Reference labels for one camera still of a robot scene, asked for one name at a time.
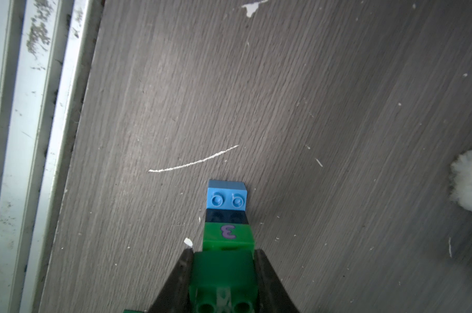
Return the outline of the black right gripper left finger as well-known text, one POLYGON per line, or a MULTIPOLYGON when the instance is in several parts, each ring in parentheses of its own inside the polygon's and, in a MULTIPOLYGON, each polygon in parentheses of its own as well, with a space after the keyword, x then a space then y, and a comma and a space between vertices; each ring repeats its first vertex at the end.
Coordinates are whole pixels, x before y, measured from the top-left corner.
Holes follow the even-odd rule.
POLYGON ((194 262, 192 248, 185 249, 163 285, 148 313, 188 313, 192 312, 189 286, 194 262))

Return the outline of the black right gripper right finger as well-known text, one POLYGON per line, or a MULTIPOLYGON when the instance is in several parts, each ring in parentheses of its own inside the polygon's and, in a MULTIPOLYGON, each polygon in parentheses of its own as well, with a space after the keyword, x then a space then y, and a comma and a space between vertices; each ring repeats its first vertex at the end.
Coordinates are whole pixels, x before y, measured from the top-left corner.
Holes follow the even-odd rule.
POLYGON ((256 312, 299 313, 262 249, 254 251, 254 268, 258 283, 256 312))

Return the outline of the light green tall lego brick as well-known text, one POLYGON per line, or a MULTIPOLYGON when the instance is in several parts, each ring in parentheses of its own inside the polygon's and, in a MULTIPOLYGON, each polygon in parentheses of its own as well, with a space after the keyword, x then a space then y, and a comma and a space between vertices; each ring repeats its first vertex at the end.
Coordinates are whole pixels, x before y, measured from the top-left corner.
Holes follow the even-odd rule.
POLYGON ((258 283, 249 250, 194 254, 189 285, 193 312, 255 312, 258 283))

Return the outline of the small green lego brick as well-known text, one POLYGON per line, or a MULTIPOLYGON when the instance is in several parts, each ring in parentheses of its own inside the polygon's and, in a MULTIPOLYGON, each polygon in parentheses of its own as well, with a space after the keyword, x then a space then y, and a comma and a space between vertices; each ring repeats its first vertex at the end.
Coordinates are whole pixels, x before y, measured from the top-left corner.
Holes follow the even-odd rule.
POLYGON ((224 222, 206 222, 202 250, 250 250, 255 249, 250 225, 224 222))

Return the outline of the small black block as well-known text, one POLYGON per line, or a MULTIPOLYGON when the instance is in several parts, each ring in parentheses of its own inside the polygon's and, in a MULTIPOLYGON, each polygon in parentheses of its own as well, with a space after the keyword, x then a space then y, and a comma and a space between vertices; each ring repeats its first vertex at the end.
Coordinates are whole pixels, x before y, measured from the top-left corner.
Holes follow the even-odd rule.
POLYGON ((245 211, 228 209, 207 209, 205 222, 226 224, 248 224, 245 211))

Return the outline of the long blue lego brick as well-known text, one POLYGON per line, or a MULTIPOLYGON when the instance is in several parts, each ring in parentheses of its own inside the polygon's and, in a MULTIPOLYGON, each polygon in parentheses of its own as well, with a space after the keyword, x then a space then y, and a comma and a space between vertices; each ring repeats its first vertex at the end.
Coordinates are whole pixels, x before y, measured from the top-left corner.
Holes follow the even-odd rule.
POLYGON ((245 211, 247 196, 243 182, 209 180, 206 208, 245 211))

